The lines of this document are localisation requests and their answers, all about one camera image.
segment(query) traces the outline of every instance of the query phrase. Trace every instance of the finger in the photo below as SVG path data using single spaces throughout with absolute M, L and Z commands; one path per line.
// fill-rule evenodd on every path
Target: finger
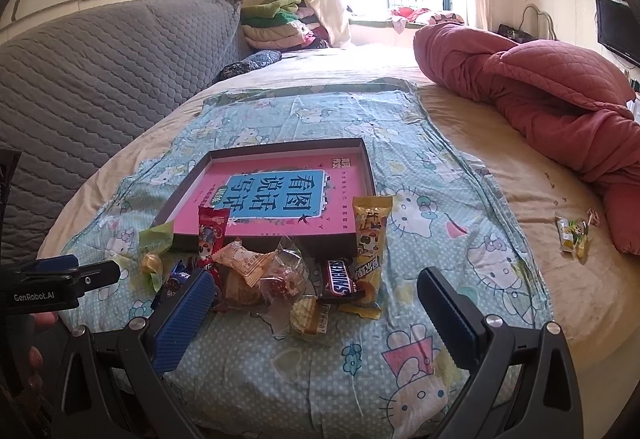
M 58 320 L 57 313 L 36 313 L 33 315 L 34 320 L 36 321 L 36 330 L 43 331 L 44 329 L 48 329 L 53 326 L 54 323 Z
M 39 371 L 42 368 L 42 355 L 35 347 L 29 349 L 29 365 L 35 371 Z
M 33 374 L 27 380 L 27 385 L 33 392 L 42 392 L 42 378 L 37 374 Z

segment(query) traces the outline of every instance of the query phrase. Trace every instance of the television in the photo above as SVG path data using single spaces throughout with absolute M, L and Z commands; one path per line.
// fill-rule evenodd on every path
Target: television
M 640 22 L 631 8 L 615 0 L 596 0 L 598 43 L 640 66 Z

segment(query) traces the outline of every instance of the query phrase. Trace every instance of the beige blanket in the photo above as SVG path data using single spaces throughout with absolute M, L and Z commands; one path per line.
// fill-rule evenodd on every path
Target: beige blanket
M 585 265 L 563 255 L 554 215 L 583 218 L 589 208 L 603 214 L 599 199 L 572 172 L 529 148 L 493 108 L 431 83 L 405 49 L 373 45 L 293 53 L 201 92 L 121 150 L 82 186 L 49 232 L 40 256 L 59 254 L 110 199 L 123 177 L 144 159 L 166 151 L 180 129 L 198 115 L 204 98 L 240 87 L 364 82 L 385 76 L 417 83 L 437 127 L 459 150 L 481 158 L 495 175 L 551 291 L 556 320 L 569 339 L 577 370 L 609 356 L 639 326 L 639 257 L 616 251 L 604 216 L 601 226 L 591 230 Z

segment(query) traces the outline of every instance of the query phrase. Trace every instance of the gray quilted headboard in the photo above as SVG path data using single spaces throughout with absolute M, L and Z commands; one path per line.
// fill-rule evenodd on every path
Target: gray quilted headboard
M 34 258 L 66 202 L 111 156 L 249 53 L 239 0 L 134 0 L 0 45 L 0 146 L 23 151 L 3 260 Z

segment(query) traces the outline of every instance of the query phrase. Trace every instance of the hello kitty sheet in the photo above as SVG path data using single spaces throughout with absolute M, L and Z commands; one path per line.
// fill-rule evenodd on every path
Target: hello kitty sheet
M 247 438 L 401 439 L 432 431 L 465 373 L 417 300 L 422 268 L 437 265 L 483 313 L 514 326 L 540 327 L 553 313 L 490 170 L 452 147 L 402 80 L 207 98 L 169 151 L 124 178 L 65 247 L 81 263 L 113 259 L 122 270 L 116 285 L 89 292 L 66 322 L 105 331 L 150 314 L 154 293 L 136 260 L 138 234 L 208 150 L 350 136 L 366 143 L 377 191 L 394 197 L 380 320 L 332 310 L 326 336 L 305 342 L 274 339 L 268 317 L 216 314 L 164 380 L 197 423 Z

